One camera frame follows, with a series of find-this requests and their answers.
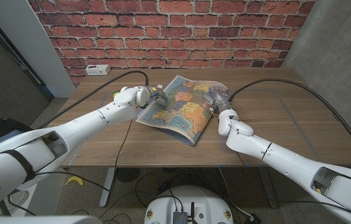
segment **concrete wall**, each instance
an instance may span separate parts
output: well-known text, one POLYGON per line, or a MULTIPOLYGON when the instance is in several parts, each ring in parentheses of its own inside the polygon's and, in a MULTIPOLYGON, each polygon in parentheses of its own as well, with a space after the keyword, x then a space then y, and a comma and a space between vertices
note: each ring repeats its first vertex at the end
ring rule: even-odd
POLYGON ((317 1, 282 67, 295 69, 351 127, 351 1, 317 1))

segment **power outlet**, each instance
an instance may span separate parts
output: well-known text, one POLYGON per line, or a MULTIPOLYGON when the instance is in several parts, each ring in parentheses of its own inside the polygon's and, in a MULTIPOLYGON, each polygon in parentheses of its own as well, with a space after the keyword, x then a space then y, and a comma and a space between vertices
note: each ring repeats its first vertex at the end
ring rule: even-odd
POLYGON ((110 70, 109 65, 89 65, 86 68, 87 75, 107 75, 110 70))

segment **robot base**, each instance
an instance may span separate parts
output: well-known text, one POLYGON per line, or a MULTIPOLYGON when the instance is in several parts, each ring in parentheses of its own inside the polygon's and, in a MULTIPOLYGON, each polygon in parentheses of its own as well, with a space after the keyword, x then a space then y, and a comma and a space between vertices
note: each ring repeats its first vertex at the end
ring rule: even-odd
POLYGON ((145 213, 144 224, 187 224, 186 217, 190 219, 192 202, 194 203, 193 218, 196 223, 233 223, 230 207, 217 194, 202 187, 193 185, 173 187, 170 190, 166 190, 159 194, 157 196, 158 198, 148 205, 145 213), (182 202, 184 208, 183 213, 181 212, 180 202, 171 197, 171 193, 182 202))

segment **colorful map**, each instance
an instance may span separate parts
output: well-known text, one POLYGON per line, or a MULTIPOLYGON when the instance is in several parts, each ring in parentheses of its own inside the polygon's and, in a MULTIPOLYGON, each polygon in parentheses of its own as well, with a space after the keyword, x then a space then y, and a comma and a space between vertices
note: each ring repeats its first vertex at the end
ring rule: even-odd
POLYGON ((166 129, 166 133, 194 145, 212 116, 203 99, 211 86, 227 90, 219 82, 192 81, 178 75, 164 89, 168 104, 153 101, 136 121, 166 129))

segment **wooden table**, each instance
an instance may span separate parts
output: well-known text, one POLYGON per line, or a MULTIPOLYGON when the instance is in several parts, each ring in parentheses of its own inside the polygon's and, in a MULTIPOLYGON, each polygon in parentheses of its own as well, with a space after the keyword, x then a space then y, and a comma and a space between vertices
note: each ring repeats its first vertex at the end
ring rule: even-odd
MULTIPOLYGON (((149 84, 168 84, 176 75, 191 80, 213 80, 233 93, 262 78, 283 78, 302 83, 288 68, 142 70, 149 84)), ((63 107, 126 70, 112 70, 105 77, 86 77, 63 107)), ((111 102, 112 92, 123 86, 144 85, 141 74, 128 75, 108 85, 53 121, 59 125, 111 102)), ((351 167, 351 137, 332 113, 314 96, 287 83, 266 82, 239 93, 233 108, 255 134, 309 159, 351 167)), ((243 166, 235 151, 217 133, 217 118, 210 119, 195 146, 188 146, 163 132, 134 120, 113 125, 88 140, 62 164, 113 167, 221 167, 243 166)), ((261 160, 241 155, 245 166, 263 165, 261 160)))

